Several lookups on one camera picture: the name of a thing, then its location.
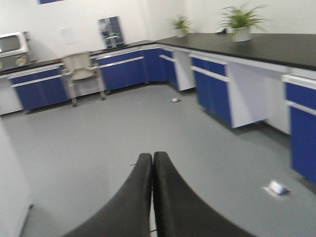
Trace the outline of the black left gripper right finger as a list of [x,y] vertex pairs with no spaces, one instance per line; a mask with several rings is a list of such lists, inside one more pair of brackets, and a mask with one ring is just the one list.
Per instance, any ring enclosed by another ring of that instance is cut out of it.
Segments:
[[167,152],[155,152],[153,195],[159,237],[251,237],[207,205],[186,183]]

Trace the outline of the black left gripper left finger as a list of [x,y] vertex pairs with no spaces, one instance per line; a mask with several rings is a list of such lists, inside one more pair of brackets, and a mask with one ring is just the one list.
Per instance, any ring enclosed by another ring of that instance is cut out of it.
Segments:
[[153,160],[142,153],[124,184],[92,217],[66,237],[149,237]]

